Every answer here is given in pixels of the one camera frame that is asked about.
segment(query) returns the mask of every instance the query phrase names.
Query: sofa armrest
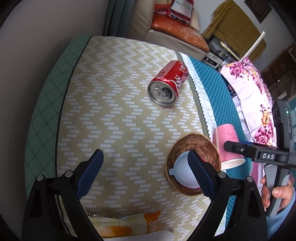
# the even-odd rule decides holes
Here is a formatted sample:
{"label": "sofa armrest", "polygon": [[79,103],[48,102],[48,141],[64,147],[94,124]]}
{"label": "sofa armrest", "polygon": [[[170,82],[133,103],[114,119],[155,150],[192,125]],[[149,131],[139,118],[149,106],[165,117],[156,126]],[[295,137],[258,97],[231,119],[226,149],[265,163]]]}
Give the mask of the sofa armrest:
{"label": "sofa armrest", "polygon": [[151,29],[154,0],[136,0],[131,14],[127,38],[144,41]]}

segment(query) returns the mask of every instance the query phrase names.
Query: brown bowl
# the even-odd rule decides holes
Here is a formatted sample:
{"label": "brown bowl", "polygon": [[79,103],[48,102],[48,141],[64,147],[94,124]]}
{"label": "brown bowl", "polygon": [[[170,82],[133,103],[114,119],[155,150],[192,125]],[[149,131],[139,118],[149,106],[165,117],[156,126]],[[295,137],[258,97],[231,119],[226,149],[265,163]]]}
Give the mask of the brown bowl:
{"label": "brown bowl", "polygon": [[203,161],[211,163],[217,172],[221,171],[221,162],[215,145],[209,138],[200,133],[190,133],[180,138],[171,148],[165,167],[165,173],[169,182],[179,192],[187,196],[196,196],[202,194],[201,188],[192,189],[185,187],[173,175],[168,173],[174,167],[177,157],[183,152],[191,150],[195,150]]}

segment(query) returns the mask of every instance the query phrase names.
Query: red soda can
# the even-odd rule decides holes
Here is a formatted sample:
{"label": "red soda can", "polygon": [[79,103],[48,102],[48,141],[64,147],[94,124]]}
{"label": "red soda can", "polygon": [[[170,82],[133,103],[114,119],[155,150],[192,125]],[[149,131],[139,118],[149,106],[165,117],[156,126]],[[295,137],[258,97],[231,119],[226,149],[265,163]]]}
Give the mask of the red soda can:
{"label": "red soda can", "polygon": [[185,64],[177,60],[169,62],[148,85],[149,97],[158,105],[173,105],[188,75]]}
{"label": "red soda can", "polygon": [[193,3],[193,0],[172,0],[170,8],[167,10],[167,16],[189,25]]}

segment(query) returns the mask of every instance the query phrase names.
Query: person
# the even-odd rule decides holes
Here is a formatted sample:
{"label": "person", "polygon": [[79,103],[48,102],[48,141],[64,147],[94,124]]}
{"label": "person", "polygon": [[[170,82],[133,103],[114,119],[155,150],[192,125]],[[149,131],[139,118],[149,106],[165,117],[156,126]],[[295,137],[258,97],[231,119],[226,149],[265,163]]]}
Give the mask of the person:
{"label": "person", "polygon": [[[261,199],[262,199],[264,209],[266,210],[266,208],[268,208],[270,205],[270,200],[269,200],[270,193],[266,186],[266,176],[264,176],[260,182],[263,184],[262,191],[261,191]],[[291,181],[289,180],[287,186],[274,188],[272,190],[272,195],[275,198],[282,198],[282,202],[278,209],[278,213],[275,217],[266,216],[268,239],[280,227],[280,225],[288,215],[289,211],[291,210],[295,201],[295,189]]]}

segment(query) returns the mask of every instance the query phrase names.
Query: gray wall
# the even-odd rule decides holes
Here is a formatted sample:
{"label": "gray wall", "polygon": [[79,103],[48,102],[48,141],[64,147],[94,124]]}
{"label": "gray wall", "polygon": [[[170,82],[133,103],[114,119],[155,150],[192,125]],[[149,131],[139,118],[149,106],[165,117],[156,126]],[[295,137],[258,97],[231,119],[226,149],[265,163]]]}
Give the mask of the gray wall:
{"label": "gray wall", "polygon": [[[293,38],[274,9],[267,15],[262,23],[259,23],[255,15],[245,4],[244,0],[234,0],[240,8],[249,16],[259,32],[265,31],[264,38],[267,47],[262,55],[254,63],[259,71],[265,69],[281,51],[293,43]],[[224,0],[195,0],[194,8],[199,13],[200,32],[202,33],[211,23],[211,15]]]}
{"label": "gray wall", "polygon": [[109,0],[22,0],[0,29],[0,213],[21,236],[24,152],[51,68],[77,35],[102,35]]}

